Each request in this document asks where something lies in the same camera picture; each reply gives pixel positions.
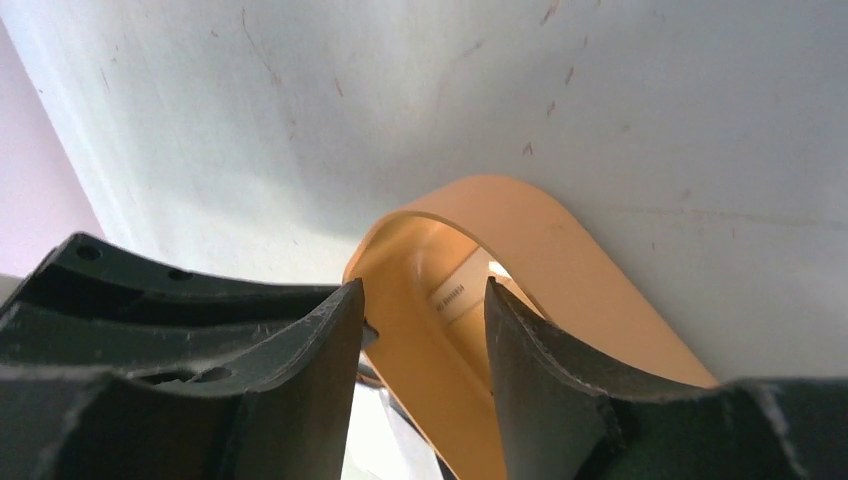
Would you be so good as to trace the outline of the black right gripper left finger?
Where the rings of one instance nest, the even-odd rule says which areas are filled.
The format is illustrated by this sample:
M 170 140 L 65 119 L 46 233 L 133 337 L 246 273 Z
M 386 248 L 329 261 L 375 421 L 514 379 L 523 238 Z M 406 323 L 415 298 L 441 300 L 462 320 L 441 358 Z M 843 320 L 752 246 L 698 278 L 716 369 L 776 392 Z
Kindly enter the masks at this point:
M 340 287 L 51 300 L 1 316 L 5 479 L 337 479 L 364 295 Z

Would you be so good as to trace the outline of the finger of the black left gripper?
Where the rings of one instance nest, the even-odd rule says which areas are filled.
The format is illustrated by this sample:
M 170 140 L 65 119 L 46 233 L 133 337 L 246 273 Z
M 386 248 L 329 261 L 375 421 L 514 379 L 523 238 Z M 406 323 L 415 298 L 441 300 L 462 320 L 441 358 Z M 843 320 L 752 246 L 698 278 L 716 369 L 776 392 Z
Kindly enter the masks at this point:
M 335 327 L 373 338 L 360 281 L 266 284 L 163 264 L 84 233 L 52 249 L 1 306 L 4 364 L 162 371 L 224 363 Z

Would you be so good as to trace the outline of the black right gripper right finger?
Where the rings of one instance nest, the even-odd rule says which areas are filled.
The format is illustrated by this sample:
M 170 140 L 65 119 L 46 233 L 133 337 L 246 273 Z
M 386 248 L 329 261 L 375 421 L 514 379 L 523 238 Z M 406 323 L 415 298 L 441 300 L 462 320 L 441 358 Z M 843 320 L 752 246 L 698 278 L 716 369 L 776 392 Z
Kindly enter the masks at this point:
M 512 479 L 843 479 L 847 382 L 702 388 L 627 365 L 489 279 L 493 397 Z

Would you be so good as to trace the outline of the brown leather card holder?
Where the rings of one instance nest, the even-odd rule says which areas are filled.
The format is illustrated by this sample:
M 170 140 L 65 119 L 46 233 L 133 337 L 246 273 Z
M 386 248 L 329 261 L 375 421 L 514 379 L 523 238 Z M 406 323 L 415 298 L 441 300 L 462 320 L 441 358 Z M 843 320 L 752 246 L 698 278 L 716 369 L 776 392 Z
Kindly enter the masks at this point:
M 376 372 L 357 372 L 343 479 L 453 479 Z

